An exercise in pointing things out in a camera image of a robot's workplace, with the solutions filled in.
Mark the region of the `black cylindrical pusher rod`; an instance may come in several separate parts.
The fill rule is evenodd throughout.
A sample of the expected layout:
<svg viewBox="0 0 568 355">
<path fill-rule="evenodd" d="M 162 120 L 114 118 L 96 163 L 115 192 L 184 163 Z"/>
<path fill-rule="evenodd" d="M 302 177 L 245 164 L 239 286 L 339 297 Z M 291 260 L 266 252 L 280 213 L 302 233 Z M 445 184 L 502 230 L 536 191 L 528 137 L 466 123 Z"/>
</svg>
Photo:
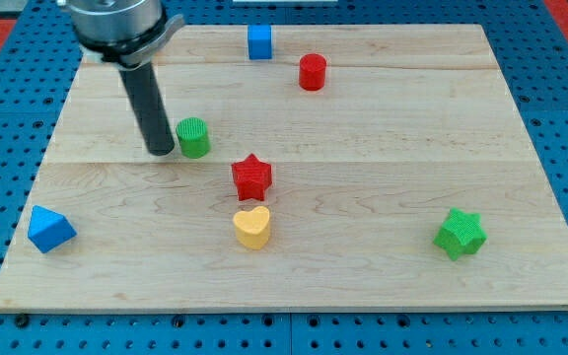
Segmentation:
<svg viewBox="0 0 568 355">
<path fill-rule="evenodd" d="M 147 151 L 165 156 L 175 147 L 163 98 L 151 63 L 119 72 Z"/>
</svg>

